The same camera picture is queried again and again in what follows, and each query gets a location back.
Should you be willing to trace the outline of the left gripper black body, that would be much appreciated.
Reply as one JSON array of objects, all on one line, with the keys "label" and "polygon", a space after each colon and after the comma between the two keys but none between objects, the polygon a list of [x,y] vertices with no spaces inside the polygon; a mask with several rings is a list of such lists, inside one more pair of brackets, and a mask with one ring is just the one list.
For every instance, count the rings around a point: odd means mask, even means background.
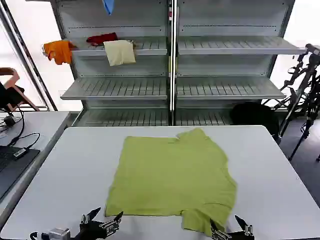
[{"label": "left gripper black body", "polygon": [[98,240],[107,238],[107,230],[100,225],[102,222],[89,221],[79,224],[79,233],[74,237],[75,240]]}]

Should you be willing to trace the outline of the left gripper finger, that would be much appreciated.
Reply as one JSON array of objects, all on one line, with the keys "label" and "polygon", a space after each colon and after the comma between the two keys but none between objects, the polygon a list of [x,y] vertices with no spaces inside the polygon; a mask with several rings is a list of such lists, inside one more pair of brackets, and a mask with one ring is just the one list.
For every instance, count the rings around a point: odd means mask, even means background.
[{"label": "left gripper finger", "polygon": [[88,214],[83,214],[81,217],[81,224],[88,224],[90,221],[92,221],[96,215],[100,212],[101,207],[98,207],[96,209],[91,210]]},{"label": "left gripper finger", "polygon": [[122,220],[124,212],[120,212],[114,219],[108,221],[108,222],[103,222],[99,225],[99,227],[104,230],[105,234],[107,236],[111,236],[115,234],[119,228],[120,228],[120,223]]}]

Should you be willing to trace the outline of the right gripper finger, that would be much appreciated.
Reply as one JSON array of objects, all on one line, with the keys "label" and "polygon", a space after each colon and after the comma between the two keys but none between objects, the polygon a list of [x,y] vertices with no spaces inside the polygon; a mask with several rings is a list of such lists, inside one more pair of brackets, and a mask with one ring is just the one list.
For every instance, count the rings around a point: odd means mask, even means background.
[{"label": "right gripper finger", "polygon": [[213,240],[230,240],[232,238],[231,235],[223,231],[220,231],[212,219],[210,219],[210,229],[211,229],[211,238]]},{"label": "right gripper finger", "polygon": [[235,217],[237,223],[239,224],[239,226],[241,227],[242,232],[245,236],[253,236],[254,235],[252,225],[248,225],[244,219],[240,218],[237,215],[235,215],[234,217]]}]

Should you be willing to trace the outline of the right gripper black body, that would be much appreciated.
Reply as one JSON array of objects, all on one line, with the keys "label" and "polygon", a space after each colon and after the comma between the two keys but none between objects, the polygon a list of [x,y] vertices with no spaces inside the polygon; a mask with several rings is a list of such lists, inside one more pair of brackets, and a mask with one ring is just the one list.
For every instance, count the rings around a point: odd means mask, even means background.
[{"label": "right gripper black body", "polygon": [[250,231],[236,231],[236,232],[219,232],[225,240],[254,240],[254,235]]}]

